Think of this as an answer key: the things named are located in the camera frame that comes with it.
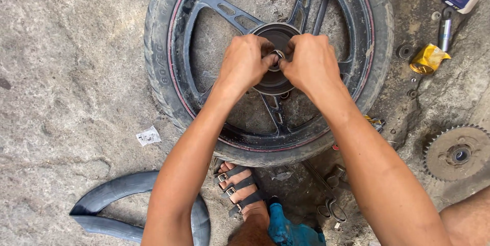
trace blue cloth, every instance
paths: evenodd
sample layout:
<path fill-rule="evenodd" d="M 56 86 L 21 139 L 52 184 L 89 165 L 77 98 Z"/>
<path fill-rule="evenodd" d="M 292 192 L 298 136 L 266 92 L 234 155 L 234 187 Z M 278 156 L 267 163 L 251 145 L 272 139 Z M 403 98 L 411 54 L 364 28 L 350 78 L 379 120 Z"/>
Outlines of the blue cloth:
<path fill-rule="evenodd" d="M 270 205 L 271 224 L 267 232 L 277 246 L 326 246 L 323 233 L 317 233 L 305 224 L 292 224 L 284 217 L 282 205 Z"/>

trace inner tube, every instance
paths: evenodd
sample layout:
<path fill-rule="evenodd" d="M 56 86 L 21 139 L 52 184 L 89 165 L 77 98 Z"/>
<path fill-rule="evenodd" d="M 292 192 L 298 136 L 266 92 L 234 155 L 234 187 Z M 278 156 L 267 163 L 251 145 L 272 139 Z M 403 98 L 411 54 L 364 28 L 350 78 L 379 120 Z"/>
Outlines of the inner tube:
<path fill-rule="evenodd" d="M 97 214 L 112 202 L 153 189 L 158 171 L 129 174 L 104 183 L 86 193 L 73 206 L 70 216 L 89 233 L 99 233 L 140 243 L 143 228 Z M 194 246 L 209 246 L 211 222 L 204 199 L 198 194 L 192 205 L 191 227 Z"/>

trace sprocket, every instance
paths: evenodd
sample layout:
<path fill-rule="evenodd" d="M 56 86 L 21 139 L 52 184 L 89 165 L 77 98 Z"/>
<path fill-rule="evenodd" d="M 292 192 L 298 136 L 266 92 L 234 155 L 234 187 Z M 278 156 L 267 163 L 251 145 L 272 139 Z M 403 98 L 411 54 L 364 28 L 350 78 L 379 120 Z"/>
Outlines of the sprocket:
<path fill-rule="evenodd" d="M 423 151 L 425 172 L 456 181 L 479 172 L 490 157 L 490 134 L 478 125 L 460 124 L 441 131 Z"/>

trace sandal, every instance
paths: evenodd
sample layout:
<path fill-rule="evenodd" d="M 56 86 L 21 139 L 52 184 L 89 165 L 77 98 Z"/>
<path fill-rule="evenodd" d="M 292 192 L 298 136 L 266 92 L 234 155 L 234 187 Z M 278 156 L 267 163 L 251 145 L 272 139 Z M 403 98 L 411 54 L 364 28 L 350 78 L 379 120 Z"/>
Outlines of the sandal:
<path fill-rule="evenodd" d="M 238 203 L 233 203 L 233 201 L 230 200 L 235 206 L 228 212 L 229 217 L 232 217 L 237 212 L 241 212 L 242 209 L 246 205 L 267 199 L 265 193 L 262 190 L 260 190 L 260 188 L 259 188 L 259 186 L 258 186 L 258 184 L 254 178 L 253 173 L 252 173 L 252 175 L 250 175 L 247 178 L 238 182 L 238 184 L 235 185 L 233 183 L 230 183 L 227 187 L 225 187 L 223 189 L 219 185 L 220 182 L 228 180 L 231 176 L 239 174 L 239 173 L 249 169 L 248 167 L 236 165 L 235 168 L 232 168 L 229 171 L 226 171 L 224 173 L 219 173 L 218 171 L 221 168 L 221 165 L 223 163 L 224 163 L 223 160 L 216 158 L 216 157 L 213 160 L 213 173 L 214 173 L 213 183 L 217 184 L 219 186 L 219 188 L 223 191 L 223 193 L 221 194 L 221 197 L 230 198 L 230 196 L 232 196 L 234 193 L 236 193 L 239 189 L 248 187 L 252 184 L 255 184 L 257 186 L 257 191 L 250 194 L 249 196 L 247 196 L 242 201 L 238 201 Z"/>

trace yellow wrapper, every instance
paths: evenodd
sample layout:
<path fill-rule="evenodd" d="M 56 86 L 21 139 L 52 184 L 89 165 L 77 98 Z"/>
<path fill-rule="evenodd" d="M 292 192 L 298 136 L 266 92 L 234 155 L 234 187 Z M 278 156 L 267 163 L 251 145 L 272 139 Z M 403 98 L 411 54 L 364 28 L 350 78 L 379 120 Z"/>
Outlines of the yellow wrapper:
<path fill-rule="evenodd" d="M 439 68 L 443 59 L 450 58 L 450 55 L 443 52 L 437 46 L 428 44 L 413 58 L 410 63 L 410 68 L 419 74 L 428 75 L 434 73 Z"/>

